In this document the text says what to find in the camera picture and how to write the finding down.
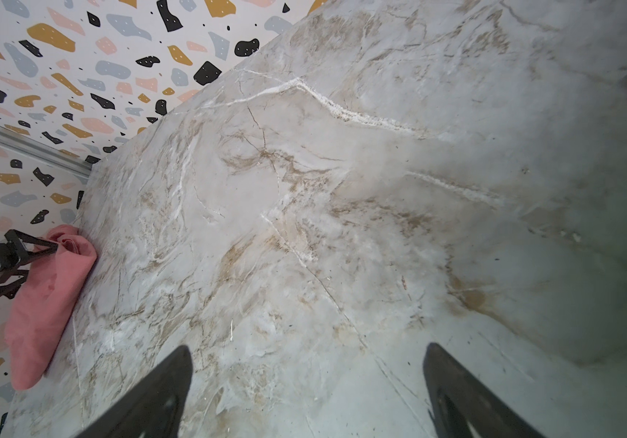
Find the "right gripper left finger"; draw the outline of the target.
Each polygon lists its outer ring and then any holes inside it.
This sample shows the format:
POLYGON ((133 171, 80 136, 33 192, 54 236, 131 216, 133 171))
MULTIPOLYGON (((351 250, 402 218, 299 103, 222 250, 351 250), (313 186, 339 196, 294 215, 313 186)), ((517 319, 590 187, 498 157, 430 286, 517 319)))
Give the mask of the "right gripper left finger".
POLYGON ((178 436, 192 374, 190 350, 181 345, 79 438, 178 436))

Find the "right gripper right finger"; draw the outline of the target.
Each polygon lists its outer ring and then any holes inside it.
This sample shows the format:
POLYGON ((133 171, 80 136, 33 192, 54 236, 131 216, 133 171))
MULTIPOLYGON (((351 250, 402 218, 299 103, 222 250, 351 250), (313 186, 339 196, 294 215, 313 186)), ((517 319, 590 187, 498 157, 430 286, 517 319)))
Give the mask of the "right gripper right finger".
POLYGON ((439 437, 540 437, 442 346, 428 345, 423 372, 439 437))

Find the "red pink t-shirt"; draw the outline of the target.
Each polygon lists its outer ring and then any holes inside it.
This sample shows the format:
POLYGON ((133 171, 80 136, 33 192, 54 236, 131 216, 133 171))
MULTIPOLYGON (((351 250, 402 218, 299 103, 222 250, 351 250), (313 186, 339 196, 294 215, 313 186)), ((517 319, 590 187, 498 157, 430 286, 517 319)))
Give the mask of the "red pink t-shirt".
POLYGON ((17 392, 32 388, 48 369, 97 260, 96 249, 75 226, 57 226, 46 239, 58 248, 31 264, 4 332, 11 385, 17 392))

